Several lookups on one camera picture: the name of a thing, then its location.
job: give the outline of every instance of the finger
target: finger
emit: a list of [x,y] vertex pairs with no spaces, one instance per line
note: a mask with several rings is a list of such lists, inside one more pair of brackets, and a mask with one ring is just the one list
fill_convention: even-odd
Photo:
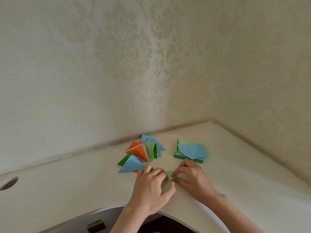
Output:
[[141,176],[143,173],[144,173],[144,170],[143,169],[139,169],[138,173],[137,173],[137,176]]
[[166,174],[166,172],[160,172],[160,173],[157,175],[157,179],[160,180],[161,183],[162,183],[162,181],[163,181],[164,179],[168,180],[168,179],[169,179],[169,176]]
[[189,177],[189,171],[190,171],[189,167],[179,166],[172,173],[172,177],[176,176],[179,173],[184,173],[184,174],[186,174]]
[[150,164],[147,164],[145,169],[144,169],[144,173],[149,173],[149,172],[152,172],[152,171],[153,171],[153,167]]
[[184,167],[196,167],[196,166],[198,166],[198,165],[196,164],[195,161],[186,158],[186,159],[184,159],[184,160],[179,164],[179,166],[184,166]]
[[179,178],[179,177],[175,177],[173,179],[173,182],[176,182],[177,184],[179,184],[182,188],[184,188],[186,191],[189,191],[190,189],[190,184],[189,182],[185,181],[184,179],[182,178]]
[[167,204],[167,202],[169,201],[169,199],[173,196],[173,194],[175,193],[176,189],[175,189],[175,183],[172,181],[169,186],[167,187],[166,191],[163,191],[161,193],[161,198],[163,201],[163,206]]
[[151,174],[154,176],[157,176],[160,172],[165,172],[165,171],[164,171],[164,169],[158,167],[158,168],[154,169]]

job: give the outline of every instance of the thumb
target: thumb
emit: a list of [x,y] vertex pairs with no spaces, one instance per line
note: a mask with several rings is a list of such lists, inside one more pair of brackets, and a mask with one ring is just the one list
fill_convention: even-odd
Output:
[[182,179],[182,178],[175,177],[175,178],[173,179],[173,182],[176,182],[177,184],[179,184],[179,185],[180,185],[182,188],[184,188],[186,191],[188,191],[189,188],[190,188],[189,182],[185,181],[185,180]]
[[166,204],[169,201],[169,199],[172,197],[175,191],[176,191],[175,183],[172,181],[167,187],[166,191],[161,193],[164,204]]

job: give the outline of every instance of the dark brown floor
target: dark brown floor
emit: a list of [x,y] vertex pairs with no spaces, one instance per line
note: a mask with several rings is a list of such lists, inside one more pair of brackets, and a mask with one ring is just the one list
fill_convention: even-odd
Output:
[[159,217],[142,225],[138,230],[138,233],[153,233],[155,231],[160,233],[195,233],[184,225],[166,216]]

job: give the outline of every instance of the hand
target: hand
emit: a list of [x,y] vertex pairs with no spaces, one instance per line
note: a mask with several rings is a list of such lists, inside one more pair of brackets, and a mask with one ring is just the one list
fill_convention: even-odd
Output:
[[173,182],[162,192],[161,183],[165,179],[168,179],[168,176],[161,168],[154,169],[147,164],[144,170],[140,169],[128,206],[139,209],[145,217],[159,211],[175,193]]
[[[188,176],[189,182],[175,177],[179,173],[184,173]],[[215,189],[212,182],[205,175],[199,165],[193,160],[185,159],[179,164],[179,167],[172,173],[174,182],[183,187],[197,201],[207,207],[221,194]]]

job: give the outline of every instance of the forearm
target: forearm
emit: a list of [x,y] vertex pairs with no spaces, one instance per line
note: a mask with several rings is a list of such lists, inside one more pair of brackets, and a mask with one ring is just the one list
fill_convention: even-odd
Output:
[[135,206],[127,204],[123,208],[110,233],[136,233],[146,217],[147,216]]
[[203,204],[220,218],[231,233],[264,233],[224,195],[220,194],[213,201]]

